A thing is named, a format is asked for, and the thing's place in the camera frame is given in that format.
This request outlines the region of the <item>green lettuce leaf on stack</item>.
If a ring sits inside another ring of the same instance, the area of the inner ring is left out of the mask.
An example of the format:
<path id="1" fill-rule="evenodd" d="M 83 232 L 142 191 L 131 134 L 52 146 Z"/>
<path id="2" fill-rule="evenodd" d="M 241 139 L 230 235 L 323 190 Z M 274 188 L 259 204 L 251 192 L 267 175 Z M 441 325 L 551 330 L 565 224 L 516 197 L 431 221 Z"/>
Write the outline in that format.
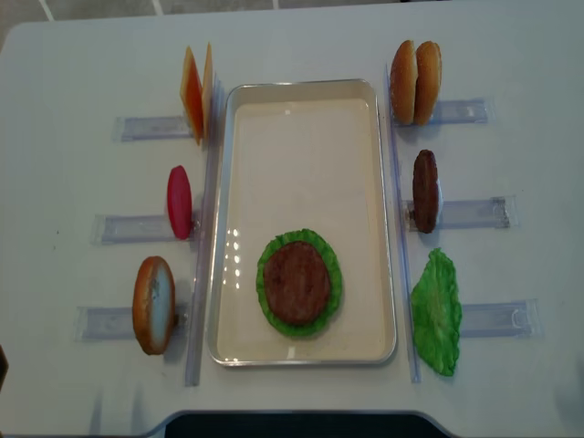
<path id="1" fill-rule="evenodd" d="M 328 269 L 331 285 L 330 297 L 324 311 L 316 320 L 305 326 L 292 326 L 277 318 L 268 308 L 264 290 L 263 268 L 267 259 L 274 254 L 277 249 L 296 241 L 309 243 L 317 249 Z M 325 329 L 327 324 L 333 319 L 333 316 L 339 310 L 342 302 L 343 280 L 339 267 L 339 260 L 332 247 L 318 233 L 307 228 L 286 232 L 272 239 L 259 257 L 257 262 L 255 289 L 264 316 L 278 332 L 288 337 L 304 338 L 314 336 Z"/>

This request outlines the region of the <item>clear holder for lettuce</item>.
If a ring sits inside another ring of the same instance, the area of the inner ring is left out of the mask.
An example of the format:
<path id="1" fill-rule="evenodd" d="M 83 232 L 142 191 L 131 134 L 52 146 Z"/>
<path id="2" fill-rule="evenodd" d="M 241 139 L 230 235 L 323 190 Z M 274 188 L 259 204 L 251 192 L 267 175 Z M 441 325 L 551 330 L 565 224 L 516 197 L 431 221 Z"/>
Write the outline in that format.
<path id="1" fill-rule="evenodd" d="M 460 336 L 469 339 L 542 337 L 537 300 L 465 304 Z"/>

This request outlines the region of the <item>clear holder for patty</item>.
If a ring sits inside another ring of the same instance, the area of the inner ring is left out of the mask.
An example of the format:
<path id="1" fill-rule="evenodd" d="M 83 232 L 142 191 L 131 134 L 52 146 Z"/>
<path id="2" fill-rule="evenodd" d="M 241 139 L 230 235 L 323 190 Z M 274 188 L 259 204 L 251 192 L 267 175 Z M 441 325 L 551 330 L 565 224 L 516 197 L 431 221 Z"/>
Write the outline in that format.
<path id="1" fill-rule="evenodd" d="M 412 200 L 402 202 L 406 232 L 421 233 L 414 222 Z M 440 201 L 433 230 L 464 230 L 519 226 L 515 196 L 496 196 L 483 200 Z"/>

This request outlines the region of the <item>brown meat patty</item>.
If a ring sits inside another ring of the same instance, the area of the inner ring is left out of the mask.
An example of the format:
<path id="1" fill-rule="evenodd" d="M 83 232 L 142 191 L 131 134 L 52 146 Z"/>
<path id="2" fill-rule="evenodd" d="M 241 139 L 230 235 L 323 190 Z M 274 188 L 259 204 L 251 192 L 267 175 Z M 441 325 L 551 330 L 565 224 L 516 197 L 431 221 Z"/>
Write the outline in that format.
<path id="1" fill-rule="evenodd" d="M 309 243 L 296 241 L 277 249 L 265 263 L 263 280 L 268 308 L 289 325 L 312 323 L 328 304 L 329 272 Z"/>
<path id="2" fill-rule="evenodd" d="M 422 150 L 413 165 L 412 195 L 414 222 L 417 229 L 431 233 L 440 209 L 440 191 L 435 157 L 432 151 Z"/>

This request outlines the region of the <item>green lettuce leaf standing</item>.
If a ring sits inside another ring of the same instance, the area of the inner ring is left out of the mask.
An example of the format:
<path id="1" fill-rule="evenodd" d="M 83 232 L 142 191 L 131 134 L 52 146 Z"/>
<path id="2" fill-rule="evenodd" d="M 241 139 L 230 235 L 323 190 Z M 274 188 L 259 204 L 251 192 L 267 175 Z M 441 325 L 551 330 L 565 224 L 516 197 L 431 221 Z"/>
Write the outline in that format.
<path id="1" fill-rule="evenodd" d="M 444 377 L 454 375 L 460 355 L 462 305 L 454 262 L 440 248 L 429 253 L 411 294 L 413 340 L 420 358 Z"/>

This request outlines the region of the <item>white rectangular metal tray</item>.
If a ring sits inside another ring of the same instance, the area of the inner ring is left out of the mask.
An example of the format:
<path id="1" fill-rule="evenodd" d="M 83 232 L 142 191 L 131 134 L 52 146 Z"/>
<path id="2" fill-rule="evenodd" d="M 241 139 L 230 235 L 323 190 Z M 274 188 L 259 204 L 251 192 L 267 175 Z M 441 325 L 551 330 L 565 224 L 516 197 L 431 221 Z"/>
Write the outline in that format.
<path id="1" fill-rule="evenodd" d="M 311 337 L 266 319 L 257 262 L 286 232 L 333 249 L 339 310 Z M 362 79 L 244 85 L 224 110 L 207 344 L 225 367 L 378 364 L 397 339 L 379 106 Z"/>

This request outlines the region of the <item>bun slice standing front left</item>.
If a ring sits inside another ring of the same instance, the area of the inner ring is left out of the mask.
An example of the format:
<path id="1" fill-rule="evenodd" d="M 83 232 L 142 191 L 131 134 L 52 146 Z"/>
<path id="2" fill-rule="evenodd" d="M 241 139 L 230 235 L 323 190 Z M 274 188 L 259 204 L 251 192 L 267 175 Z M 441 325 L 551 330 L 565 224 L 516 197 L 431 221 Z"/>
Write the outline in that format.
<path id="1" fill-rule="evenodd" d="M 167 349 L 175 317 L 175 284 L 168 263 L 158 255 L 143 260 L 135 281 L 132 325 L 147 355 Z"/>

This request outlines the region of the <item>clear holder for cheese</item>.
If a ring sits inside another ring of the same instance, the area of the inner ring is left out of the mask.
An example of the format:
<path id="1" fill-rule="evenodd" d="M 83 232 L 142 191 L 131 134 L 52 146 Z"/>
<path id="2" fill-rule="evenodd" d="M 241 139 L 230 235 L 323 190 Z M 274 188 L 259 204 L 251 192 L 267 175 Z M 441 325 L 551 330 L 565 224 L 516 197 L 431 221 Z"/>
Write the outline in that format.
<path id="1" fill-rule="evenodd" d="M 184 116 L 123 118 L 115 120 L 115 142 L 188 139 L 193 133 Z"/>

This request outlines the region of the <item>clear holder for tomato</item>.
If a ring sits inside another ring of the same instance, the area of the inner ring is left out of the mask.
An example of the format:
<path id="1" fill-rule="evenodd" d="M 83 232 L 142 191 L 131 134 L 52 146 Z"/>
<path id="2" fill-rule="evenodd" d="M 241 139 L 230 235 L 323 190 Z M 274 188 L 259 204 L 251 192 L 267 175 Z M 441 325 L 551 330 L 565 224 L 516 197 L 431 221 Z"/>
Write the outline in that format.
<path id="1" fill-rule="evenodd" d="M 165 214 L 96 214 L 90 235 L 93 245 L 168 243 L 178 241 Z"/>

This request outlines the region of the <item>brown meat patty front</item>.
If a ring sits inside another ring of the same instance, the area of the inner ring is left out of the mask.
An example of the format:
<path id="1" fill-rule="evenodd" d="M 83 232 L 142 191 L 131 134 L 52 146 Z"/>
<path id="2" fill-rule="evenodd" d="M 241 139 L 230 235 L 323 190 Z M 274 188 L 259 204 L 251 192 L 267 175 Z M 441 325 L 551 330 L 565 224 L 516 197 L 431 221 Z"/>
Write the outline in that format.
<path id="1" fill-rule="evenodd" d="M 268 308 L 289 325 L 312 323 L 328 304 L 329 272 L 309 243 L 296 241 L 277 249 L 265 263 L 263 280 Z"/>

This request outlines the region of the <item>red tomato slice standing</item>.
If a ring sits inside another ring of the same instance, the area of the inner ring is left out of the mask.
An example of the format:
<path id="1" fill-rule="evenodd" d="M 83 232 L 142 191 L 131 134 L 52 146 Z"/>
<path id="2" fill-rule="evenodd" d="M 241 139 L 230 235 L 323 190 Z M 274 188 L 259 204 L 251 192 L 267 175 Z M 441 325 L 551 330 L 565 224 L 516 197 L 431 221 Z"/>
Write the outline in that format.
<path id="1" fill-rule="evenodd" d="M 186 170 L 181 166 L 172 168 L 167 184 L 167 210 L 176 238 L 187 239 L 193 229 L 192 193 Z"/>

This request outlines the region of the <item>clear holder for buns right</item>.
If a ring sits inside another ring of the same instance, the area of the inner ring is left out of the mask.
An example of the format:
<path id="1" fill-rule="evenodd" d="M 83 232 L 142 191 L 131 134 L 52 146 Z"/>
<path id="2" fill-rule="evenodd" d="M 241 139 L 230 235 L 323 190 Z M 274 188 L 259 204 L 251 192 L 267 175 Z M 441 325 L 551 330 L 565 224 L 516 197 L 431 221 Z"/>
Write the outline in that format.
<path id="1" fill-rule="evenodd" d="M 438 100 L 426 126 L 487 123 L 495 119 L 494 102 L 486 98 Z"/>

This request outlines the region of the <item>orange cheese slice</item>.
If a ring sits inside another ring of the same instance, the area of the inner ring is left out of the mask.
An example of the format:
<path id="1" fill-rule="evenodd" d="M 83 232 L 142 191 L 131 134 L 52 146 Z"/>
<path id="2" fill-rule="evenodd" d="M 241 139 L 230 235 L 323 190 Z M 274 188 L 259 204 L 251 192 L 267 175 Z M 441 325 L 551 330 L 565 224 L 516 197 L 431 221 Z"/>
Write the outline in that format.
<path id="1" fill-rule="evenodd" d="M 190 47 L 187 47 L 182 66 L 180 96 L 197 144 L 201 143 L 204 134 L 202 91 L 193 52 Z"/>

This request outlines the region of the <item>clear holder for bun left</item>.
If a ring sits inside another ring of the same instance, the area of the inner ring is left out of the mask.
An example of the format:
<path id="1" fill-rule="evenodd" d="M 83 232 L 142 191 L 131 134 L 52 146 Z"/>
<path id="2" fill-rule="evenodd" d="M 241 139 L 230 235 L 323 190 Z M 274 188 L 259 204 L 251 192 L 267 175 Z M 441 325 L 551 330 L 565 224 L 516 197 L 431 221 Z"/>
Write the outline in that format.
<path id="1" fill-rule="evenodd" d="M 131 308 L 78 307 L 75 341 L 135 340 Z"/>

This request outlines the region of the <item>clear acrylic rack right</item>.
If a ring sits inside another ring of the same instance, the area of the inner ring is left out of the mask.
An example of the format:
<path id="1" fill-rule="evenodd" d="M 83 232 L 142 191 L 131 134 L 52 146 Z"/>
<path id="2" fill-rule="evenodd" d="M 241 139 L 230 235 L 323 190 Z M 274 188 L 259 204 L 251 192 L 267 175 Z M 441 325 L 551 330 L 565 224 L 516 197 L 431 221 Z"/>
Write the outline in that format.
<path id="1" fill-rule="evenodd" d="M 402 283 L 402 303 L 405 313 L 405 338 L 407 343 L 407 353 L 408 353 L 408 363 L 410 368 L 410 375 L 412 383 L 421 382 L 421 372 L 420 372 L 420 360 L 416 352 L 413 341 L 413 322 L 412 322 L 412 309 L 411 309 L 411 275 L 410 266 L 408 258 L 408 247 L 407 247 L 407 236 L 406 236 L 406 222 L 405 215 L 402 210 L 402 193 L 401 193 L 401 171 L 400 171 L 400 161 L 398 156 L 398 148 L 396 142 L 396 124 L 393 118 L 393 110 L 391 107 L 391 90 L 390 90 L 390 65 L 385 65 L 385 75 L 384 75 L 384 94 L 387 103 L 387 115 L 386 115 L 386 125 L 387 125 L 387 136 L 389 142 L 389 150 L 391 153 L 390 165 L 391 165 L 391 175 L 392 175 L 392 187 L 393 187 L 393 205 L 396 217 L 396 227 L 397 227 L 397 242 L 398 242 L 398 254 L 400 260 L 400 273 L 401 273 L 401 283 Z"/>

